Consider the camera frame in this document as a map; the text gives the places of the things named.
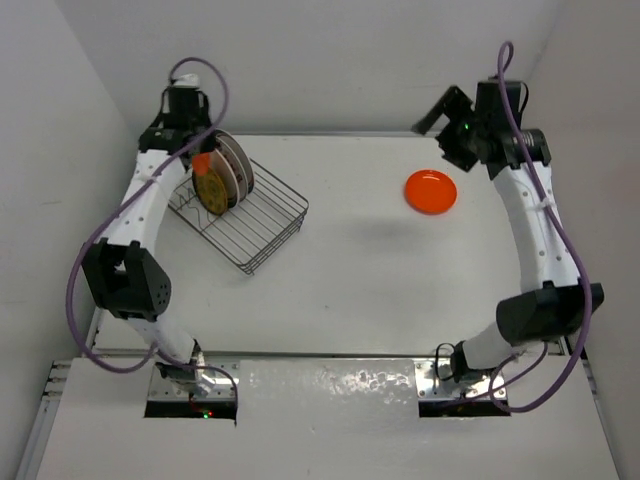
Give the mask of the white plate teal rim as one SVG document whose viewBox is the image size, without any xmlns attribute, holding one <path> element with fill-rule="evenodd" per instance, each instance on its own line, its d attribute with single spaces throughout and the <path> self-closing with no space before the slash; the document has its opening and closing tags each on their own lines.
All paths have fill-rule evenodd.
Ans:
<svg viewBox="0 0 640 480">
<path fill-rule="evenodd" d="M 229 209 L 246 198 L 248 180 L 244 168 L 241 166 L 239 157 L 223 140 L 216 141 L 215 150 L 211 154 L 211 167 L 223 182 Z"/>
</svg>

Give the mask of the white plate red characters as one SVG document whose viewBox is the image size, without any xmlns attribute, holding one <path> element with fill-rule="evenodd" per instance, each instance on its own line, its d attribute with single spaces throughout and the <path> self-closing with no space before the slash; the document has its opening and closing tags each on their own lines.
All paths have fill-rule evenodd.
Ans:
<svg viewBox="0 0 640 480">
<path fill-rule="evenodd" d="M 238 199 L 244 200 L 254 188 L 255 177 L 250 158 L 239 142 L 228 132 L 216 130 L 215 137 L 219 150 L 227 160 L 239 187 Z"/>
</svg>

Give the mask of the yellow patterned plate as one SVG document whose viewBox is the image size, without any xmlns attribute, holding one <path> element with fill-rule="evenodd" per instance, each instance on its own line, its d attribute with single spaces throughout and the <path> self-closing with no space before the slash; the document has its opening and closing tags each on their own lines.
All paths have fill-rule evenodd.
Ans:
<svg viewBox="0 0 640 480">
<path fill-rule="evenodd" d="M 209 213 L 221 216 L 228 210 L 226 189 L 212 167 L 204 176 L 197 176 L 192 169 L 192 184 L 197 199 Z"/>
</svg>

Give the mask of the orange plate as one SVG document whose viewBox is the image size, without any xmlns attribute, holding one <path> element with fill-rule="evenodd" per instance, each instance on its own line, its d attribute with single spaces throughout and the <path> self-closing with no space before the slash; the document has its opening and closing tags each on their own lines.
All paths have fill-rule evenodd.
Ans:
<svg viewBox="0 0 640 480">
<path fill-rule="evenodd" d="M 427 215 L 448 212 L 456 203 L 458 190 L 445 173 L 425 169 L 412 173 L 405 182 L 404 197 L 416 211 Z"/>
</svg>

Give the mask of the dark wire dish rack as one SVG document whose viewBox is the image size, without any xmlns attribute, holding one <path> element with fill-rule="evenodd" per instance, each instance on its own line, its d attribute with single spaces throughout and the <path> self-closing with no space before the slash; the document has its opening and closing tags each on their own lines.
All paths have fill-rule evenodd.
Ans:
<svg viewBox="0 0 640 480">
<path fill-rule="evenodd" d="M 221 216 L 208 212 L 186 176 L 174 190 L 169 208 L 231 264 L 252 275 L 302 228 L 308 200 L 253 160 L 254 189 Z"/>
</svg>

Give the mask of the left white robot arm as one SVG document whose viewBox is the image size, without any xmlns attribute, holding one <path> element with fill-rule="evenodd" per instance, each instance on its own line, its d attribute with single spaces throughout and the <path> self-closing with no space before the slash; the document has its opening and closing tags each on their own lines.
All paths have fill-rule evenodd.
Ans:
<svg viewBox="0 0 640 480">
<path fill-rule="evenodd" d="M 163 378 L 191 396 L 211 387 L 197 341 L 167 315 L 172 284 L 155 258 L 161 222 L 212 122 L 195 74 L 170 80 L 160 110 L 138 140 L 122 212 L 90 241 L 82 269 L 97 307 L 122 320 L 159 355 Z"/>
</svg>

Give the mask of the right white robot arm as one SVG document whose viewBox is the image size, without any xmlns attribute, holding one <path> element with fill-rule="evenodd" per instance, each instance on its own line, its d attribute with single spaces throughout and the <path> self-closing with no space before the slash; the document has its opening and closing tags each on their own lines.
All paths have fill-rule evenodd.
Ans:
<svg viewBox="0 0 640 480">
<path fill-rule="evenodd" d="M 487 168 L 511 225 L 520 266 L 520 294 L 497 304 L 494 321 L 480 334 L 455 345 L 450 379 L 470 381 L 537 343 L 575 333 L 587 308 L 604 301 L 603 287 L 584 294 L 582 275 L 557 229 L 561 222 L 552 188 L 551 154 L 539 129 L 514 134 L 507 114 L 527 96 L 527 87 L 509 81 L 501 91 L 497 79 L 481 81 L 470 99 L 452 85 L 412 130 L 424 135 L 441 117 L 447 123 L 436 140 L 449 163 L 468 172 Z"/>
</svg>

